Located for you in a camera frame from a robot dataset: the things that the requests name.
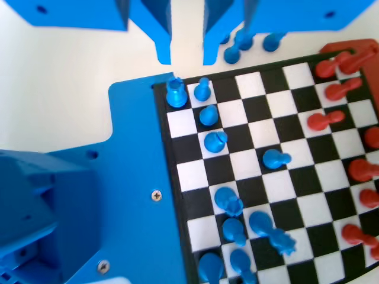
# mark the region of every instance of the blue chess piece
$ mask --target blue chess piece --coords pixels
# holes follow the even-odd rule
[[[181,108],[188,100],[188,94],[184,89],[183,80],[180,78],[171,78],[166,84],[167,103],[173,108]]]
[[[281,39],[287,33],[272,33],[265,37],[263,40],[263,48],[268,52],[273,52],[279,48]]]
[[[199,84],[195,87],[195,98],[204,102],[211,96],[211,89],[209,88],[209,79],[201,78]]]
[[[223,261],[214,253],[206,253],[200,258],[198,272],[203,281],[219,284],[224,273]]]
[[[242,223],[235,218],[228,218],[223,223],[223,235],[227,241],[234,241],[239,247],[246,244],[246,236]]]
[[[243,250],[235,250],[230,255],[230,265],[235,272],[241,274],[243,283],[256,284],[256,276],[250,270],[251,261],[249,256]]]
[[[280,153],[276,149],[267,150],[263,155],[263,164],[271,170],[288,164],[290,161],[292,161],[292,158],[289,154]]]
[[[214,201],[230,217],[237,217],[242,213],[242,200],[231,188],[226,186],[219,188],[214,195]]]
[[[210,132],[204,139],[204,145],[209,152],[221,152],[227,142],[227,134],[225,132]]]
[[[291,255],[295,249],[296,241],[283,230],[274,228],[270,216],[262,211],[255,211],[249,217],[249,224],[255,234],[268,237],[269,242],[275,247],[280,255]]]
[[[219,112],[215,105],[209,105],[200,112],[199,118],[202,124],[211,126],[219,120]]]

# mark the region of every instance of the red pawn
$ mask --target red pawn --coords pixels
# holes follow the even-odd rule
[[[327,115],[316,113],[308,117],[307,124],[310,129],[321,131],[324,130],[330,123],[339,122],[344,119],[345,114],[342,111],[332,111]]]
[[[359,194],[359,200],[364,206],[375,208],[379,206],[379,193],[371,189],[364,189]]]
[[[371,164],[364,159],[356,159],[349,165],[350,177],[359,182],[367,182],[379,176],[379,165]]]
[[[371,148],[379,148],[379,127],[373,126],[365,132],[365,142]]]
[[[346,97],[348,91],[362,86],[361,78],[352,78],[343,84],[331,84],[325,89],[325,96],[331,101],[338,101]]]

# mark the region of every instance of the black square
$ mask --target black square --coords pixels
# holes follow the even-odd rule
[[[296,199],[270,204],[275,226],[284,231],[303,228],[303,219]]]
[[[267,150],[270,150],[270,149],[275,149],[275,150],[278,150],[279,152],[282,152],[282,148],[280,147],[280,144],[255,149],[256,156],[258,157],[259,167],[261,167],[261,172],[263,175],[267,173],[279,172],[280,170],[287,169],[287,166],[285,164],[274,170],[267,168],[265,164],[263,164],[263,155],[266,153]]]
[[[328,78],[320,78],[320,77],[318,77],[318,75],[316,75],[316,66],[321,61],[322,60],[316,60],[316,61],[308,62],[308,65],[309,65],[309,68],[312,72],[312,77],[313,77],[315,84],[321,84],[321,83],[325,83],[325,82],[336,81],[337,80],[336,75],[333,75],[333,76],[328,77]]]
[[[249,126],[247,124],[224,128],[227,134],[227,148],[229,153],[253,149]]]
[[[313,260],[287,266],[291,284],[319,284]]]
[[[332,132],[355,128],[355,124],[348,105],[338,105],[331,108],[325,108],[325,114],[329,114],[332,111],[342,111],[345,114],[345,119],[343,121],[330,124],[330,129]]]
[[[356,215],[353,197],[349,188],[325,193],[327,204],[333,220],[339,220]]]
[[[281,68],[262,71],[261,78],[266,93],[276,93],[289,90],[287,80]]]
[[[314,86],[291,90],[298,112],[321,108],[321,103]]]
[[[209,185],[232,182],[235,180],[229,155],[204,160]]]
[[[209,130],[215,130],[215,129],[220,129],[223,128],[221,124],[221,119],[217,120],[217,122],[211,126],[205,126],[200,122],[200,112],[206,108],[206,106],[203,106],[201,108],[193,108],[192,110],[194,111],[194,117],[195,117],[195,123],[196,123],[196,129],[197,132],[204,132],[204,131],[209,131]]]
[[[196,161],[202,158],[197,134],[173,138],[172,147],[177,164]]]
[[[339,250],[332,223],[307,228],[307,233],[314,257],[324,256]]]
[[[322,192],[314,166],[301,167],[289,172],[297,197]]]
[[[250,241],[257,270],[284,265],[283,257],[278,254],[268,238],[255,238]]]
[[[365,254],[362,244],[341,251],[346,279],[355,279],[365,272]]]
[[[182,196],[188,220],[214,214],[209,188],[186,191]]]
[[[373,235],[374,237],[379,235],[379,211],[374,209],[359,215],[363,233]]]
[[[304,138],[300,120],[296,114],[274,118],[274,123],[281,143]]]
[[[331,134],[308,138],[307,141],[315,164],[339,159]]]
[[[242,102],[249,122],[272,118],[266,96],[255,96],[243,99]]]
[[[212,80],[217,103],[240,99],[237,82],[234,77]]]
[[[245,208],[268,203],[262,176],[237,180],[237,188]]]

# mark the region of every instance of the pawn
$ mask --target pawn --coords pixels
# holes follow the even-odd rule
[[[243,225],[235,218],[229,218],[223,223],[223,235],[227,241],[234,241],[239,247],[246,244]]]
[[[345,119],[345,114],[342,111],[332,111],[327,115],[320,113],[312,114],[308,117],[308,127],[314,131],[326,129],[329,124],[340,122]]]
[[[210,132],[204,139],[205,148],[212,153],[221,152],[227,142],[227,134],[225,132]]]
[[[375,208],[379,206],[379,193],[372,189],[364,189],[359,194],[359,200],[361,203],[369,208]]]
[[[343,84],[331,84],[325,89],[325,96],[330,101],[338,101],[346,97],[348,91],[362,86],[361,78],[352,78]]]
[[[200,122],[205,126],[212,126],[219,120],[219,113],[215,105],[204,108],[199,115]]]
[[[292,160],[291,156],[287,153],[280,153],[276,149],[270,149],[263,155],[263,164],[265,167],[274,170],[284,164],[288,164]]]
[[[367,182],[379,176],[379,165],[371,164],[365,159],[356,159],[349,165],[350,177],[358,182]]]
[[[263,48],[268,52],[273,52],[279,48],[280,41],[287,33],[272,33],[263,40]]]
[[[238,217],[242,213],[242,200],[228,187],[219,188],[214,195],[214,202],[226,211],[230,217]]]
[[[379,148],[379,127],[373,126],[365,132],[365,142],[371,148]]]
[[[199,84],[195,87],[195,98],[204,102],[211,96],[211,89],[209,88],[209,79],[201,78]]]
[[[172,77],[166,84],[167,103],[173,108],[181,108],[188,100],[188,94],[184,89],[183,80],[179,77]]]

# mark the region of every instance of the blue pawn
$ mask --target blue pawn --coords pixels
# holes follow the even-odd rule
[[[206,253],[200,258],[198,271],[200,278],[209,284],[219,284],[223,277],[224,264],[221,258],[214,253]]]
[[[210,132],[204,139],[204,145],[209,152],[221,152],[227,142],[227,135],[225,132]]]
[[[199,85],[195,87],[195,98],[199,101],[204,102],[211,96],[211,89],[209,88],[209,79],[201,78],[199,80]]]
[[[229,218],[223,223],[223,235],[227,241],[234,241],[239,247],[246,244],[246,236],[242,223],[234,218]]]
[[[219,120],[219,113],[215,105],[209,105],[200,112],[200,122],[205,126],[211,126]]]
[[[271,170],[277,169],[284,164],[288,164],[290,161],[292,161],[292,158],[289,154],[280,153],[276,149],[267,150],[263,155],[263,164]]]
[[[184,89],[183,80],[180,78],[171,78],[166,84],[167,103],[173,108],[181,108],[188,100],[188,94]]]
[[[231,188],[226,186],[219,188],[214,195],[214,201],[230,217],[237,217],[242,213],[242,200]]]
[[[251,261],[243,250],[235,250],[230,255],[230,265],[238,274],[241,274],[244,284],[256,284],[256,276],[250,270]]]
[[[265,37],[263,41],[263,48],[268,52],[273,52],[279,48],[281,39],[287,33],[272,33]]]

